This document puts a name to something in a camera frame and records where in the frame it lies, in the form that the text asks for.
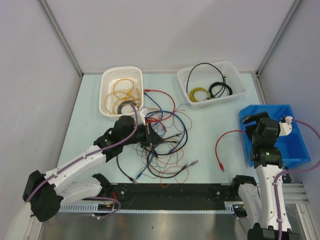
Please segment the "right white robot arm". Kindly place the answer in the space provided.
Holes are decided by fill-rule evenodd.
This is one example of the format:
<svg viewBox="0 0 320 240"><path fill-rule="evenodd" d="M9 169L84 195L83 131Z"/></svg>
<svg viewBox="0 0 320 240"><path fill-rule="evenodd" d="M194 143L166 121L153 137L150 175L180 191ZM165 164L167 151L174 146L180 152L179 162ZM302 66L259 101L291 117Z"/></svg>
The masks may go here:
<svg viewBox="0 0 320 240"><path fill-rule="evenodd" d="M292 131L291 116L280 122L264 111L245 116L242 124L251 142L250 158L258 179L236 175L231 182L230 194L242 201L251 225L249 240L298 240L287 216L282 187L286 174L281 151L275 146L281 136Z"/></svg>

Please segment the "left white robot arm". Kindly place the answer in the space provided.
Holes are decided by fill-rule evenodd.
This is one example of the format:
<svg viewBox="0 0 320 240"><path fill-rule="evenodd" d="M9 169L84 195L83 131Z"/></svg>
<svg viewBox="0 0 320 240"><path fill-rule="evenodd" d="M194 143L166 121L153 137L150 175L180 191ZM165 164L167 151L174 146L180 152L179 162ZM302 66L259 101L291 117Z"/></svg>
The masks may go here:
<svg viewBox="0 0 320 240"><path fill-rule="evenodd" d="M45 173L39 170L32 172L22 198L30 204L31 212L40 222L48 221L61 207L79 200L105 200L113 188L103 174L93 174L83 182L76 182L76 178L117 157L124 146L140 144L149 147L164 141L150 124L138 124L131 116L121 116L80 156Z"/></svg>

